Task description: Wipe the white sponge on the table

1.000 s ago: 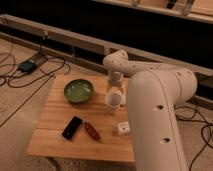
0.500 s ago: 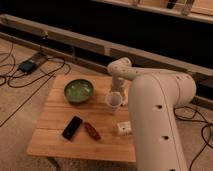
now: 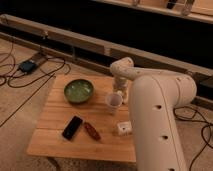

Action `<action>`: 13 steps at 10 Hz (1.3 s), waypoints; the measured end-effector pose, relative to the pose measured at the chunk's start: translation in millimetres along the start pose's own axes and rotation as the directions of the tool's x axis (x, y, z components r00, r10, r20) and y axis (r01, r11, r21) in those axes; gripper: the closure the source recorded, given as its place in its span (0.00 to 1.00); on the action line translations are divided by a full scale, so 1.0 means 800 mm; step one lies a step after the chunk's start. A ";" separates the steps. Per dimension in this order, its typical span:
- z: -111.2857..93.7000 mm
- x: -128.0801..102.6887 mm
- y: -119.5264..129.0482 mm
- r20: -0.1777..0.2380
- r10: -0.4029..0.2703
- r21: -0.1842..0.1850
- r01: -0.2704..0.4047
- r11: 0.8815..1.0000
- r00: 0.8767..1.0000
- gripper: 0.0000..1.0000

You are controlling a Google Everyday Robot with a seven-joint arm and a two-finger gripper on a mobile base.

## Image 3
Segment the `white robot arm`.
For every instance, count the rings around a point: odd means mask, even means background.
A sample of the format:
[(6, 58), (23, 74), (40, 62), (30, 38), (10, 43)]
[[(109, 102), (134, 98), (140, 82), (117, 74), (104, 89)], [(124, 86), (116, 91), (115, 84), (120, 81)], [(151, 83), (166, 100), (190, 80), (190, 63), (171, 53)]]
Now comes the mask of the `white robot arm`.
[(110, 65), (117, 86), (132, 81), (128, 109), (138, 171), (187, 171), (173, 110), (196, 96), (194, 79), (169, 70), (138, 68), (125, 57)]

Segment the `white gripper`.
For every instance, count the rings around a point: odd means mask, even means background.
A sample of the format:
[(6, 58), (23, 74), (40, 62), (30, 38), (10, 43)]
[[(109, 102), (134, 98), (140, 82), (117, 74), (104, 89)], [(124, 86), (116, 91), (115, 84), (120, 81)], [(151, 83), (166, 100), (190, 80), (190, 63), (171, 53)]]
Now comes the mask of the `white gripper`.
[(126, 78), (115, 77), (113, 80), (113, 91), (119, 93), (123, 99), (127, 98), (128, 82)]

